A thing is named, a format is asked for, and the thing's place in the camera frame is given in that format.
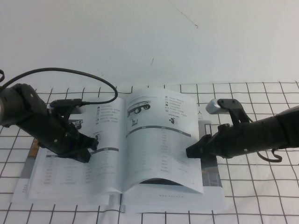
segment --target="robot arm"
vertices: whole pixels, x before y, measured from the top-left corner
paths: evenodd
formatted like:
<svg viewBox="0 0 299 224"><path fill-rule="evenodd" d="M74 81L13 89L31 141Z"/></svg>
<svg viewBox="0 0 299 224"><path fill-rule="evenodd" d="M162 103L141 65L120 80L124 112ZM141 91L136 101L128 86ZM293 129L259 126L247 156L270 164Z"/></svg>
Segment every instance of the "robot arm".
<svg viewBox="0 0 299 224"><path fill-rule="evenodd" d="M199 142L186 149L188 158L205 158L209 155L232 158L258 152L266 161L280 162L282 158L274 154L275 150L299 147L299 106L255 122L250 122L241 103L235 99L214 99L206 110L210 114L229 113L233 125L220 125L214 136L203 136ZM267 149L272 149L277 160L259 154L259 151Z"/></svg>
<svg viewBox="0 0 299 224"><path fill-rule="evenodd" d="M91 155L88 149L96 150L98 141L79 133L76 127L68 121L72 111L89 104L104 104L115 100L118 96L114 86L104 80L115 92L113 99L104 102L82 102L81 99L56 100L48 109L45 102L35 90L27 84L16 84L7 88L21 77L41 71L64 71L76 73L102 81L93 75L67 69L45 68L23 73L0 87L0 125L10 127L17 125L39 141L45 147L61 158L71 158L79 162L88 162Z"/></svg>

